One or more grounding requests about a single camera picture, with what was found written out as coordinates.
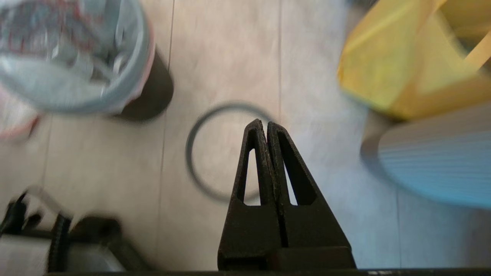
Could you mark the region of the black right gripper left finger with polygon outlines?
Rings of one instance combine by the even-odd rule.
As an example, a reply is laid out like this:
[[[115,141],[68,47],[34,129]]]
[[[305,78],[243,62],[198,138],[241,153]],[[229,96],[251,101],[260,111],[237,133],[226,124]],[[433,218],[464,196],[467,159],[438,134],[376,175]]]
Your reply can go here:
[[[245,204],[249,154],[255,151],[260,205]],[[217,252],[220,271],[281,271],[283,246],[277,207],[277,173],[261,120],[244,129],[229,208]]]

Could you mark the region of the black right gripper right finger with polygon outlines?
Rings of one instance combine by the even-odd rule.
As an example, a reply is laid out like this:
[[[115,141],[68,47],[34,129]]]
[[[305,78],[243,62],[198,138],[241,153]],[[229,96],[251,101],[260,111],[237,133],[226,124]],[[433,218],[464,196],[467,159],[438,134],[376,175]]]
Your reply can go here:
[[[275,269],[356,269],[351,245],[287,130],[267,131],[281,246]]]

